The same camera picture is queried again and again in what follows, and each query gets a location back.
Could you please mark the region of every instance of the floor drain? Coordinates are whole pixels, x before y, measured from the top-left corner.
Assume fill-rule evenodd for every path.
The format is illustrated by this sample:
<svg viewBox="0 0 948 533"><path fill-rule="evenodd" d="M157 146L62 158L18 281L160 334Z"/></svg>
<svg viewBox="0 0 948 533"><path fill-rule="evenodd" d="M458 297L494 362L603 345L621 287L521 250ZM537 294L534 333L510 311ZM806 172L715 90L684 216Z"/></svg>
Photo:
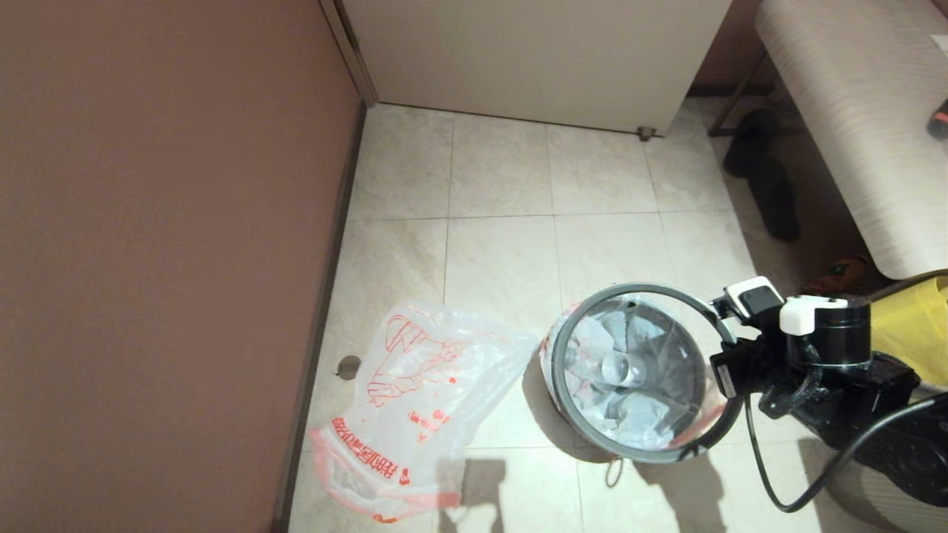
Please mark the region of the floor drain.
<svg viewBox="0 0 948 533"><path fill-rule="evenodd" d="M356 356L346 356L339 362L339 366L336 369L336 375L345 379L346 381L349 381L353 377L356 377L356 372L358 372L358 367L360 364L362 364L362 360Z"/></svg>

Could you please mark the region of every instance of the yellow bag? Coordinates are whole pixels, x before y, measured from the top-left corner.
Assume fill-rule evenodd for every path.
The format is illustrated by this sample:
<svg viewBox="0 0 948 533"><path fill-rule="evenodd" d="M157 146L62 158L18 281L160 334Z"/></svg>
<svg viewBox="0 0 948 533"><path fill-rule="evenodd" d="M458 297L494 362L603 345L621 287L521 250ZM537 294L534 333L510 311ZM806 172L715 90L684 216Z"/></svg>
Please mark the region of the yellow bag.
<svg viewBox="0 0 948 533"><path fill-rule="evenodd" d="M948 276L874 302L872 349L908 364L922 381L948 386Z"/></svg>

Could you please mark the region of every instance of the black cable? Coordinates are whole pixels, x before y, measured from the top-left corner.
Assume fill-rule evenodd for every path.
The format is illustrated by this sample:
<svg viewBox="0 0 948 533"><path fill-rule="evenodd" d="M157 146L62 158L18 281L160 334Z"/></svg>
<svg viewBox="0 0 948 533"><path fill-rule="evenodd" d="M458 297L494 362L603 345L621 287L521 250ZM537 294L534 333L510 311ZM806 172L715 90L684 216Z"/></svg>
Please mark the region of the black cable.
<svg viewBox="0 0 948 533"><path fill-rule="evenodd" d="M744 412L747 414L747 430L751 434L751 447L754 449L754 458L757 460L757 471L760 472L760 481L764 484L764 490L767 491L767 495L770 496L776 508L780 509L785 513L792 513L803 508L804 505L808 504L810 500L813 499L813 496L816 496L820 490L830 482L830 478L836 475L836 473L848 463L853 455L856 454L856 451L861 448L867 440L869 440L872 435L881 430L883 427L887 426L889 423L902 418L903 416L908 416L919 411L924 411L931 407L934 407L937 404L948 402L948 393L942 393L937 396L932 396L926 398L922 401L918 401L911 405L907 405L901 409L893 411L892 413L883 416L882 418L876 420L872 424L869 424L864 430L862 430L851 442L840 451L832 461L829 462L826 469L823 470L823 473L820 474L820 477L810 485L810 488L807 488L799 498L796 499L792 504L784 504L779 499L777 499L776 494L774 494L774 488L771 487L770 479L767 477L767 469L764 468L764 461L760 457L760 446L757 444L757 434L754 431L754 417L751 414L751 395L744 397Z"/></svg>

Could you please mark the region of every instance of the clear plastic bag with red print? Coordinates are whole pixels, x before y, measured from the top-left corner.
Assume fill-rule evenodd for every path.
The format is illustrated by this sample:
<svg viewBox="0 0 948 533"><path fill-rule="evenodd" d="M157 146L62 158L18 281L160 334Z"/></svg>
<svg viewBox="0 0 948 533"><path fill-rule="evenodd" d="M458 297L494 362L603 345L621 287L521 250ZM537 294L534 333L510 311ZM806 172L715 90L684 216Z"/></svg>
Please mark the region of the clear plastic bag with red print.
<svg viewBox="0 0 948 533"><path fill-rule="evenodd" d="M431 303L389 311L355 376L355 400L311 431L326 490L379 522L461 502L465 446L538 344Z"/></svg>

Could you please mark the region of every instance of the plastic bag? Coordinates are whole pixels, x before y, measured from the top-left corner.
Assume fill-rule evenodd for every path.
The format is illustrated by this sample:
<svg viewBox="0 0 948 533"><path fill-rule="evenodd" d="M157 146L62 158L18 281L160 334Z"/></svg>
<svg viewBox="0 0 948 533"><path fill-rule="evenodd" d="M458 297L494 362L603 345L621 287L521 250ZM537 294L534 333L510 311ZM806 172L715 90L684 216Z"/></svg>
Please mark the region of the plastic bag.
<svg viewBox="0 0 948 533"><path fill-rule="evenodd" d="M477 315L396 305L355 376L353 404L310 432L323 486L379 522L458 505L465 446L536 346Z"/></svg>
<svg viewBox="0 0 948 533"><path fill-rule="evenodd" d="M553 346L576 308L560 316L540 348L551 395ZM702 407L701 351L677 321L639 296L619 296L591 309L570 336L564 365L567 389L583 417L631 448L677 446L676 437L685 434Z"/></svg>

